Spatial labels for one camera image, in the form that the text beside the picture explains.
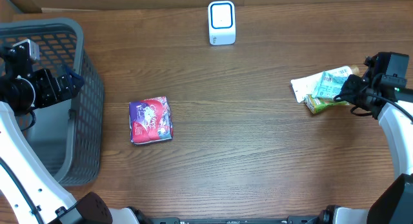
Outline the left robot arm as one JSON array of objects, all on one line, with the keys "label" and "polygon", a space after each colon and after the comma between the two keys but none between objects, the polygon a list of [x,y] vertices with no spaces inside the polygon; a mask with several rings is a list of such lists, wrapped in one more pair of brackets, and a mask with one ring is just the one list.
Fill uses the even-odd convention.
[{"label": "left robot arm", "polygon": [[32,67],[5,66],[1,77],[1,192],[19,223],[150,223],[134,207],[110,209],[94,192],[76,200],[47,171],[25,139],[15,113],[31,108]]}]

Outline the red purple pad pack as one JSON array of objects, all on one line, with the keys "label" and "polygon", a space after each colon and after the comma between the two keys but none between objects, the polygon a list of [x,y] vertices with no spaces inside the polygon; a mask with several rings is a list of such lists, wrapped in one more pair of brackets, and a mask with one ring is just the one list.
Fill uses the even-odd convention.
[{"label": "red purple pad pack", "polygon": [[165,96],[129,103],[130,141],[135,145],[168,141],[174,136],[168,99]]}]

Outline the green juice carton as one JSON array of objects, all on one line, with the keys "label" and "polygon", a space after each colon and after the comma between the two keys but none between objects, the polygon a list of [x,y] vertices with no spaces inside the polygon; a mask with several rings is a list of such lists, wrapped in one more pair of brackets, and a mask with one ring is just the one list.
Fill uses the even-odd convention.
[{"label": "green juice carton", "polygon": [[318,114],[328,107],[347,106],[350,104],[346,101],[335,102],[332,99],[313,98],[310,94],[305,96],[304,102],[313,114]]}]

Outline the teal wet wipes pack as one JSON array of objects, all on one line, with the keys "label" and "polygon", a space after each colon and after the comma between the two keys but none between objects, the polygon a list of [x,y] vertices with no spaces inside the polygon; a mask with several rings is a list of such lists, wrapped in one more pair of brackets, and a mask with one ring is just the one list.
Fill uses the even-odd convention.
[{"label": "teal wet wipes pack", "polygon": [[331,73],[323,72],[311,96],[313,98],[333,100],[340,94],[341,88],[347,79],[348,76],[335,76]]}]

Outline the white conditioner tube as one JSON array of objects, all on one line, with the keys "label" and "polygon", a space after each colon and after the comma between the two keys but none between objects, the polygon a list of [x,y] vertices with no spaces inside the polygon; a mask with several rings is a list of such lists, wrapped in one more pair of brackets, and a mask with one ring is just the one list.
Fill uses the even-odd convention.
[{"label": "white conditioner tube", "polygon": [[[348,77],[350,74],[359,75],[359,68],[356,65],[342,66],[332,70],[327,70],[327,72],[334,76]],[[296,101],[298,103],[302,103],[305,100],[306,95],[313,93],[322,75],[323,72],[319,72],[311,76],[292,79],[290,81],[294,95],[296,97]]]}]

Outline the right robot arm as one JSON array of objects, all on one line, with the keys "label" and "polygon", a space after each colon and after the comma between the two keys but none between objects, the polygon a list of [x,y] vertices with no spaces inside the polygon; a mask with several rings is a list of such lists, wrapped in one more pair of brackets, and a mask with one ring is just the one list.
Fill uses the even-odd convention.
[{"label": "right robot arm", "polygon": [[406,87],[409,56],[379,52],[365,59],[363,76],[351,75],[334,101],[346,101],[376,119],[388,142],[395,180],[368,209],[329,205],[310,223],[412,224],[412,90]]}]

